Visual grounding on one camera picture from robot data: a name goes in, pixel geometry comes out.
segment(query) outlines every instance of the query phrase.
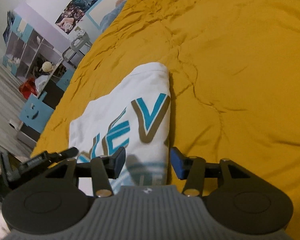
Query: yellow bedspread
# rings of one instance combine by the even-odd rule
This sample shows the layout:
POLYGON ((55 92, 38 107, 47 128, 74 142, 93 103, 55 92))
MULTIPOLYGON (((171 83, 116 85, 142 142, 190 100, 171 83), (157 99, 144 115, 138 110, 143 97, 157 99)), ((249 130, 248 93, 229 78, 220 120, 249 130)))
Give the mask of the yellow bedspread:
MULTIPOLYGON (((300 0, 128 0, 80 63, 33 155, 140 64, 170 70, 170 145, 231 158, 286 192, 300 239, 300 0)), ((182 189, 171 169, 169 183, 182 189)), ((213 187, 206 184, 206 190, 213 187)))

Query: blue drawer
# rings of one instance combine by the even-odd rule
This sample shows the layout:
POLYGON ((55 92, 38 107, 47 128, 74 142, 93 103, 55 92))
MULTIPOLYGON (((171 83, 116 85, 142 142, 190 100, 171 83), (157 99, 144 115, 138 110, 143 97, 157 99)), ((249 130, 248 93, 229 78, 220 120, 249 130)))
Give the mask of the blue drawer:
POLYGON ((53 111, 51 107, 31 94, 21 110, 19 119, 38 133, 42 133, 53 111))
POLYGON ((21 35, 21 39, 22 39, 25 43, 28 42, 28 40, 29 40, 29 38, 30 38, 30 35, 31 35, 32 31, 33 31, 33 27, 32 27, 31 25, 27 24, 27 26, 26 26, 26 28, 25 28, 23 34, 21 35))
POLYGON ((8 60, 7 67, 12 68, 12 62, 8 60))
POLYGON ((61 79, 58 81, 57 86, 61 88, 63 91, 66 91, 67 87, 70 84, 70 80, 74 74, 74 71, 71 69, 68 69, 66 73, 63 74, 61 79))
POLYGON ((21 17, 19 15, 16 15, 11 28, 11 31, 14 32, 15 34, 17 34, 18 32, 18 27, 20 25, 20 22, 21 22, 21 17))
POLYGON ((7 56, 3 56, 2 64, 3 64, 5 67, 7 67, 7 65, 8 65, 8 57, 7 57, 7 56))
POLYGON ((16 76, 18 70, 18 66, 16 64, 11 65, 11 74, 16 76))

